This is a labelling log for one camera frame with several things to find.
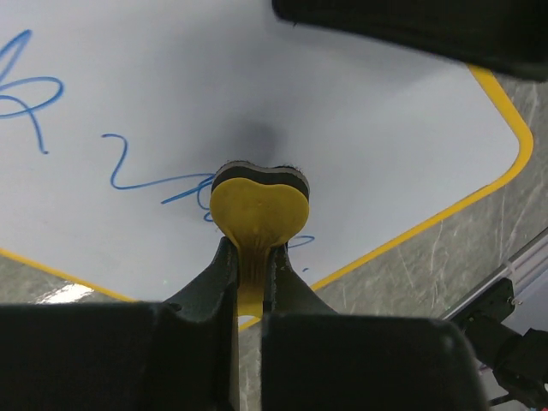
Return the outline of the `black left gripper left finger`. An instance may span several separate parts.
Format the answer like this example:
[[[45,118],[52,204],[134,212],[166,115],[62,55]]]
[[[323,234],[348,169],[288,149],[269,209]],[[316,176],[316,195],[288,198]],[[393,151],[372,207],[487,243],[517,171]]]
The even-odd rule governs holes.
[[[4,410],[236,410],[238,258],[163,302],[4,304]]]

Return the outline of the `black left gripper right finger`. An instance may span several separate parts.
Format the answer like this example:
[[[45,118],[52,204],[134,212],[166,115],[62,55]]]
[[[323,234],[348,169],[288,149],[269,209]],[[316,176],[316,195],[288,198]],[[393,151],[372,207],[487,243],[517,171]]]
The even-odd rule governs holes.
[[[265,410],[485,410],[463,334],[440,319],[346,315],[295,273],[266,266],[260,397]]]

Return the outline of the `yellow whiteboard eraser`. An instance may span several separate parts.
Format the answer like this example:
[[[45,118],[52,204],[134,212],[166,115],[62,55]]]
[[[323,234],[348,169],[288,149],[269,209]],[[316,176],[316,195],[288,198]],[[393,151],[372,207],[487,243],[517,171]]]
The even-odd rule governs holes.
[[[289,165],[231,161],[215,174],[209,211],[238,252],[238,314],[260,318],[271,251],[306,225],[310,188]]]

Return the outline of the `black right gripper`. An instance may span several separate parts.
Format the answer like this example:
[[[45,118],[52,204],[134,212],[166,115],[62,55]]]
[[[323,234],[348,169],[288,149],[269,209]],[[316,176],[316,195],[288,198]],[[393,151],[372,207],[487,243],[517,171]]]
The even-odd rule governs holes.
[[[386,40],[522,80],[547,79],[545,1],[274,1],[285,21]]]

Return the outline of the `yellow-framed whiteboard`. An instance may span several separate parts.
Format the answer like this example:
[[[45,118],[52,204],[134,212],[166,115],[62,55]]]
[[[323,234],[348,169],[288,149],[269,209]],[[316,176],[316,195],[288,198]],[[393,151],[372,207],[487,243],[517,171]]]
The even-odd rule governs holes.
[[[267,1],[4,1],[1,252],[124,300],[211,261],[231,160],[311,188],[326,285],[510,182],[533,136],[494,76],[281,22]]]

